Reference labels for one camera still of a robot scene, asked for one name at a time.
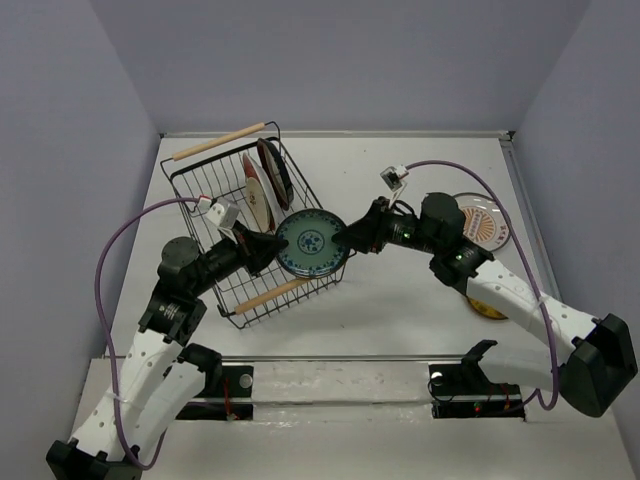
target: dish rack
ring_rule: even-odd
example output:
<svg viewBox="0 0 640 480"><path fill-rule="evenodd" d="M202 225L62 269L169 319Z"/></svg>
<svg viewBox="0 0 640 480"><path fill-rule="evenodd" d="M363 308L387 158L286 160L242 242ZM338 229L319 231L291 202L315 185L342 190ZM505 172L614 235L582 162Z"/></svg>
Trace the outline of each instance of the dish rack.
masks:
<svg viewBox="0 0 640 480"><path fill-rule="evenodd" d="M267 140L278 147L294 189L293 202L291 202L289 210L283 212L284 215L289 216L293 212L306 208L322 208L320 200L318 200L318 197L316 197L304 175L282 143L280 128L275 122L261 123L245 128L211 142L176 153L172 158L160 162L162 171L171 184L176 197L207 195L215 199L222 197L233 201L240 207L238 220L247 228L260 231L245 197L245 174L242 167L242 155L244 153L248 153L254 159L259 158L256 149L257 141L233 148L185 167L181 167L175 160L182 160L196 153L201 153L210 148L256 133L268 125L272 125L276 129L277 135L267 137ZM206 212L201 212L197 208L190 210L184 204L180 204L180 208L189 235L198 243L201 252L206 252L221 239L215 226L204 218L204 213ZM251 277L244 269L240 269L226 279L217 282L212 291L216 296L220 314L241 330L264 317L270 317L276 312L298 304L304 299L319 294L330 286L337 284L344 276L345 267L346 265L324 278L300 281L301 285L296 288L244 313L236 313L236 308L259 295L284 286L287 282L295 280L296 277L281 268L277 261L274 260L267 269L260 272L259 276Z"/></svg>

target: green plate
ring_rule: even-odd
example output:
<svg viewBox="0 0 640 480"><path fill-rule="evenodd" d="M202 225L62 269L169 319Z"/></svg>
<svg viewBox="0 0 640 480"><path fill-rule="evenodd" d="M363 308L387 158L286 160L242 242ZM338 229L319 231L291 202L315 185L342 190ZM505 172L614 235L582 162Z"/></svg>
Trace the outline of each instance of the green plate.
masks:
<svg viewBox="0 0 640 480"><path fill-rule="evenodd" d="M278 263L296 277L318 278L340 269L349 249L334 243L334 234L346 228L331 212L311 208L287 217L276 230L276 236L289 245L276 257Z"/></svg>

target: yellow plate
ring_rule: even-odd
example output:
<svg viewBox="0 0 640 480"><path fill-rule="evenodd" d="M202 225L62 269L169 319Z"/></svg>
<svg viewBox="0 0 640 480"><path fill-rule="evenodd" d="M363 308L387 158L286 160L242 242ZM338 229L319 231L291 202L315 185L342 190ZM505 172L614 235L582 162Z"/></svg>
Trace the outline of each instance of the yellow plate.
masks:
<svg viewBox="0 0 640 480"><path fill-rule="evenodd" d="M490 307L486 303L483 303L479 300L474 300L473 298L467 297L467 302L469 302L469 305L471 305L471 308L473 308L476 312L478 312L483 317L490 318L492 320L507 319L507 317L505 317L502 313L497 311L495 308Z"/></svg>

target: white plate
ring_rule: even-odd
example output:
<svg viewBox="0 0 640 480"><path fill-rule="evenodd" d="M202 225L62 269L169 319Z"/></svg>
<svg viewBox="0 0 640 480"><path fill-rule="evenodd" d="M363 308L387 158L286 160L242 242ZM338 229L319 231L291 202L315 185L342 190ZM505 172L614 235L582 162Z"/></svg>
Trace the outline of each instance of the white plate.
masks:
<svg viewBox="0 0 640 480"><path fill-rule="evenodd" d="M271 212L269 211L269 204L267 203L267 197L264 194L262 185L254 177L247 177L247 203L253 213L253 217L256 219L258 228L261 232L269 231L269 224L271 223Z"/></svg>
<svg viewBox="0 0 640 480"><path fill-rule="evenodd" d="M284 220L284 214L282 213L282 209L280 208L280 204L278 203L278 197L276 196L276 192L273 191L271 180L269 180L269 176L267 175L267 172L265 172L264 168L262 168L262 166L258 162L256 162L253 158L251 158L251 155L247 155L247 156L251 161L251 165L253 165L253 169L256 171L256 174L258 175L258 180L260 181L260 185L262 185L262 190L264 191L264 194L267 197L267 202L269 202L269 207L271 208L271 214L273 215L275 228L278 228L278 225L280 225Z"/></svg>
<svg viewBox="0 0 640 480"><path fill-rule="evenodd" d="M493 200L479 193L454 195L464 213L464 235L482 248L493 252L511 238L504 215Z"/></svg>

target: plate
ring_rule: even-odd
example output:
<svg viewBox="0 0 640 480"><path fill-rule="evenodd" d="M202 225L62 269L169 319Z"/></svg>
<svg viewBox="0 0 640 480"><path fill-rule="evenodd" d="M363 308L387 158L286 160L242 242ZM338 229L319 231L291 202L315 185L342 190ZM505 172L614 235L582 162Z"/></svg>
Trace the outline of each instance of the plate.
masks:
<svg viewBox="0 0 640 480"><path fill-rule="evenodd" d="M289 171L287 170L282 155L280 155L278 151L278 147L270 141L260 138L258 139L257 148L260 163L266 170L267 175L269 175L269 179L278 196L278 203L283 210L289 210L293 202L293 185L291 184Z"/></svg>
<svg viewBox="0 0 640 480"><path fill-rule="evenodd" d="M267 197L264 194L262 185L255 177L247 177L246 185L247 203L249 209L253 213L253 217L256 219L258 228L261 232L267 232L271 230L271 210L267 203Z"/></svg>
<svg viewBox="0 0 640 480"><path fill-rule="evenodd" d="M326 210L310 208L293 213L276 231L278 238L289 242L276 259L296 277L330 275L338 271L349 256L348 248L331 240L344 228L344 222Z"/></svg>
<svg viewBox="0 0 640 480"><path fill-rule="evenodd" d="M467 302L469 302L469 305L471 305L471 308L473 308L476 312L478 312L483 317L490 318L491 320L507 319L507 317L505 317L502 313L500 313L495 308L487 305L486 303L481 302L480 300L474 300L473 298L469 298L469 297L466 297L466 298L467 298Z"/></svg>
<svg viewBox="0 0 640 480"><path fill-rule="evenodd" d="M265 172L258 162L251 158L248 153L242 155L242 165L247 178L253 177L260 182L260 186L262 187L262 191L264 192L271 212L269 230L275 230L276 227L284 220L284 214L278 205L278 197L273 191L273 186L271 185L267 172Z"/></svg>
<svg viewBox="0 0 640 480"><path fill-rule="evenodd" d="M479 193L454 195L466 217L464 235L482 248L495 252L511 238L504 215L496 203Z"/></svg>

